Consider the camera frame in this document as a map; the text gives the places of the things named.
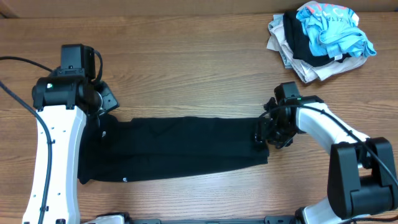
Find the black t-shirt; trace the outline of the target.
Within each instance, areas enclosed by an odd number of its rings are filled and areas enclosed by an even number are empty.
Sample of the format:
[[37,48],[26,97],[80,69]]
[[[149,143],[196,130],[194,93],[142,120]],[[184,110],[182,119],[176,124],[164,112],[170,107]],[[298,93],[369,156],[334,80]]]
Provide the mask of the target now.
[[83,132],[78,180],[136,182],[267,164],[258,118],[134,118],[106,114]]

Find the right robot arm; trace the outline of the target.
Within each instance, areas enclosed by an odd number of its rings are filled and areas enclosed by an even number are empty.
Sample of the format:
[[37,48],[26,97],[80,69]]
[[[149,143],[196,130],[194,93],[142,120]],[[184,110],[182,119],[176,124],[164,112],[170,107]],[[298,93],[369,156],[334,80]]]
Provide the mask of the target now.
[[267,216],[265,223],[395,222],[379,214],[397,209],[397,174],[392,145],[370,138],[335,116],[317,96],[271,98],[254,135],[281,149],[307,133],[328,153],[327,196],[294,215]]

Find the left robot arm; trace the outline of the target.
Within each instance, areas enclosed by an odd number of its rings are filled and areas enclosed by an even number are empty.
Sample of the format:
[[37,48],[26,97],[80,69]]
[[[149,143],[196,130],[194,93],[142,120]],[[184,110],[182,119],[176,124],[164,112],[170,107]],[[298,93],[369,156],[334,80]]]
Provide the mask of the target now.
[[119,106],[104,81],[82,76],[40,78],[32,89],[37,154],[23,223],[79,223],[77,174],[88,119]]

